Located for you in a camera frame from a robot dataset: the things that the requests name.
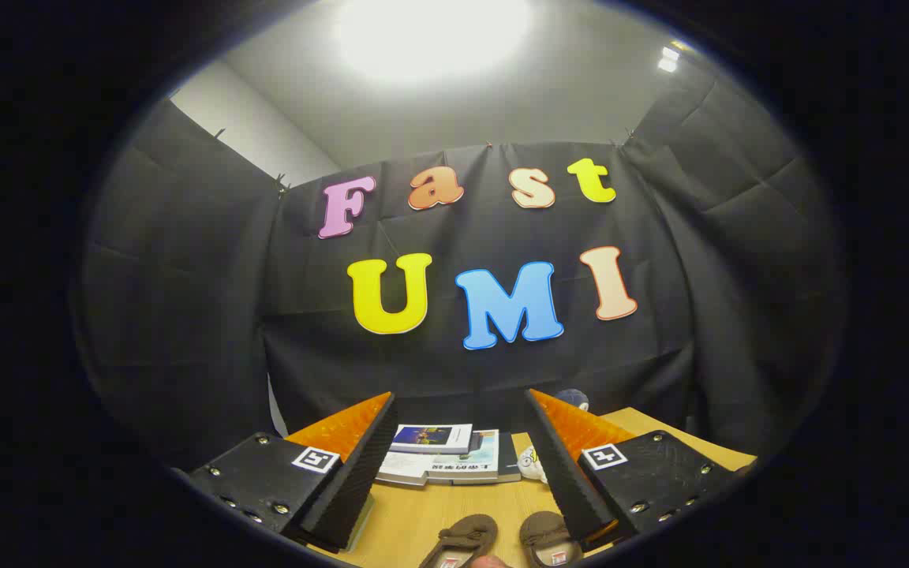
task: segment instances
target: brown slipper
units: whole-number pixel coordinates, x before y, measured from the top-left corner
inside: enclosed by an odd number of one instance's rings
[[[570,538],[563,517],[548,510],[531,514],[521,524],[521,544],[531,568],[569,566],[584,557],[581,545]]]
[[[437,535],[437,545],[419,568],[462,568],[489,552],[497,540],[497,521],[487,514],[470,514]]]

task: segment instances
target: orange letter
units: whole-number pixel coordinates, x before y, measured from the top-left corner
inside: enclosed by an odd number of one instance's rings
[[[556,194],[544,182],[549,181],[549,176],[537,168],[518,168],[511,170],[507,176],[514,191],[511,197],[523,208],[548,207],[556,201]]]
[[[616,265],[618,256],[619,248],[616,247],[592,248],[581,254],[581,262],[588,265],[595,277],[600,302],[595,316],[599,320],[616,320],[638,310],[638,303],[627,296],[627,287],[623,285],[623,276]]]
[[[412,177],[409,206],[417,211],[437,204],[453,204],[465,195],[458,185],[458,174],[448,166],[434,166]]]

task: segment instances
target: pink letter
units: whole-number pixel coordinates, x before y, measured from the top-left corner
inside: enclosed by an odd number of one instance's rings
[[[318,237],[339,237],[353,230],[353,223],[346,219],[346,212],[353,213],[353,217],[359,216],[364,210],[364,194],[356,191],[350,195],[350,190],[371,192],[374,187],[374,177],[369,176],[326,187],[324,193],[328,196],[328,205],[325,206],[325,226],[318,231]]]
[[[599,320],[616,320],[638,310],[638,303],[627,296],[627,287],[623,285],[623,276],[619,273],[616,259],[619,248],[599,247],[581,254],[581,262],[588,265],[595,278],[600,305],[595,310]]]

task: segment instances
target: wooden table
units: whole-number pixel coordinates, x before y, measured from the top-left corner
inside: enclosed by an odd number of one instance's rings
[[[755,459],[688,435],[635,409],[616,410],[603,417],[635,435],[664,429],[732,471]],[[515,434],[512,438],[516,453],[520,454],[531,445],[527,434]],[[436,545],[437,532],[441,529],[469,514],[489,514],[497,521],[498,529],[497,542],[489,554],[499,556],[509,566],[523,568],[528,562],[518,539],[521,522],[540,510],[559,513],[548,485],[524,478],[519,482],[495,485],[426,484],[422,488],[375,482],[371,494],[374,508],[352,551],[332,554],[318,547],[312,546],[312,549],[364,568],[415,568]],[[610,546],[592,550],[585,557]]]

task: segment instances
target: blue letter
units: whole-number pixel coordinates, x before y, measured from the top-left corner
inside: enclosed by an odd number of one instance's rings
[[[454,278],[454,283],[465,290],[469,305],[469,337],[462,345],[465,349],[489,349],[497,345],[491,334],[487,316],[507,342],[514,342],[521,317],[528,314],[528,324],[521,337],[530,342],[558,338],[563,334],[563,324],[556,321],[552,307],[551,263],[527,263],[521,267],[514,291],[508,296],[500,283],[488,270],[469,270]]]

